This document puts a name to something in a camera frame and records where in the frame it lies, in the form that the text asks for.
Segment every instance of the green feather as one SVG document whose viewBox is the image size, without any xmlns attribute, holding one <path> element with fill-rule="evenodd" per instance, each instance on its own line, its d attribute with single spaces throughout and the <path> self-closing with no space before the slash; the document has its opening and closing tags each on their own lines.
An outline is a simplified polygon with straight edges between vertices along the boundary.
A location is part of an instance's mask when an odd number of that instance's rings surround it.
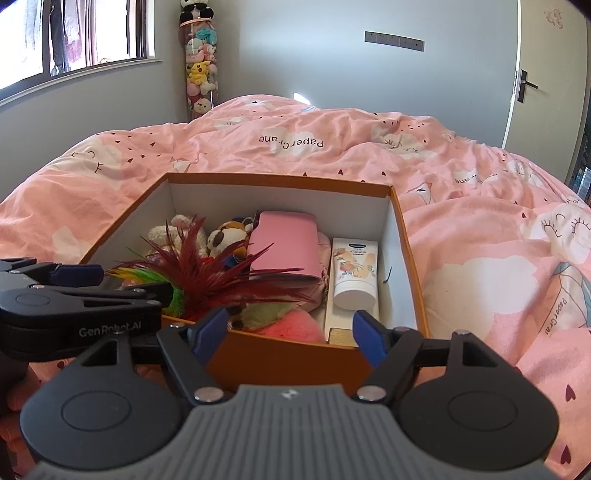
<svg viewBox="0 0 591 480">
<path fill-rule="evenodd" d="M 125 269 L 127 272 L 136 277 L 140 283 L 156 283 L 168 282 L 173 286 L 173 299 L 170 305 L 163 309 L 164 314 L 171 317 L 181 318 L 184 313 L 184 295 L 183 291 L 174 285 L 167 277 L 159 272 L 150 270 L 149 268 L 131 267 Z"/>
</svg>

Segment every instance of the white door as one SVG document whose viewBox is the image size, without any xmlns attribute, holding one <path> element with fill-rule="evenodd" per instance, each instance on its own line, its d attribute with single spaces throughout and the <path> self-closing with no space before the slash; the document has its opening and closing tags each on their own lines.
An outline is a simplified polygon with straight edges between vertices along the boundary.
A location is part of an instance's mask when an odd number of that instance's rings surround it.
<svg viewBox="0 0 591 480">
<path fill-rule="evenodd" d="M 567 181 L 583 115 L 587 22 L 567 0 L 519 0 L 518 49 L 504 148 Z"/>
</svg>

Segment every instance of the pink duvet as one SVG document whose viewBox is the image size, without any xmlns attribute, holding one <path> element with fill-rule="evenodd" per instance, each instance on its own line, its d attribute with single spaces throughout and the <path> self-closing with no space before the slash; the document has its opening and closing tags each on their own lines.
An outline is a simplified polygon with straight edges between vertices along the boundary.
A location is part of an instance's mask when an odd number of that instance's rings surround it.
<svg viewBox="0 0 591 480">
<path fill-rule="evenodd" d="M 591 462 L 591 210 L 558 180 L 431 117 L 250 96 L 72 147 L 0 205 L 0 257 L 78 262 L 168 171 L 394 185 L 434 335 L 471 330 L 552 400 L 552 470 L 572 480 Z"/>
</svg>

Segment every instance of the window frame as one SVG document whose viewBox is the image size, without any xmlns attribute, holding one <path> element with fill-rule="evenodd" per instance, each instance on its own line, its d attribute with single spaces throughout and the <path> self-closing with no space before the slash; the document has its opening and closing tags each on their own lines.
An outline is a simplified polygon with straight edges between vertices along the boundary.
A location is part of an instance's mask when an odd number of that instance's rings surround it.
<svg viewBox="0 0 591 480">
<path fill-rule="evenodd" d="M 131 2 L 135 2 L 135 12 L 131 12 L 130 6 Z M 11 96 L 17 95 L 25 90 L 32 89 L 44 83 L 49 83 L 53 80 L 62 79 L 64 77 L 68 77 L 70 75 L 76 76 L 81 72 L 90 72 L 92 70 L 101 69 L 107 65 L 119 65 L 119 64 L 128 64 L 138 60 L 146 60 L 147 51 L 148 51 L 148 41 L 147 41 L 147 31 L 146 31 L 146 24 L 147 24 L 147 0 L 127 0 L 127 51 L 130 51 L 130 15 L 135 15 L 135 54 L 136 56 L 133 59 L 124 59 L 124 60 L 117 60 L 117 61 L 110 61 L 108 63 L 99 63 L 96 65 L 91 65 L 89 67 L 84 67 L 81 69 L 71 70 L 69 72 L 60 73 L 58 75 L 52 76 L 51 75 L 51 50 L 50 50 L 50 24 L 49 24 L 49 14 L 51 10 L 51 2 L 50 0 L 42 0 L 43 2 L 43 14 L 41 17 L 41 54 L 43 59 L 43 72 L 37 73 L 31 77 L 27 77 L 25 79 L 19 80 L 11 85 L 8 85 L 2 89 L 0 89 L 0 103 L 3 100 L 10 98 Z"/>
</svg>

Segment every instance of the window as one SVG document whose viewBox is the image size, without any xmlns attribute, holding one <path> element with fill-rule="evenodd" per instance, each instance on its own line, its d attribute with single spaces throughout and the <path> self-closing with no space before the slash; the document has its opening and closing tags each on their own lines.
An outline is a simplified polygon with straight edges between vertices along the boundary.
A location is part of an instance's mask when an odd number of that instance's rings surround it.
<svg viewBox="0 0 591 480">
<path fill-rule="evenodd" d="M 81 69 L 145 58 L 145 0 L 8 3 L 0 9 L 0 100 Z"/>
</svg>

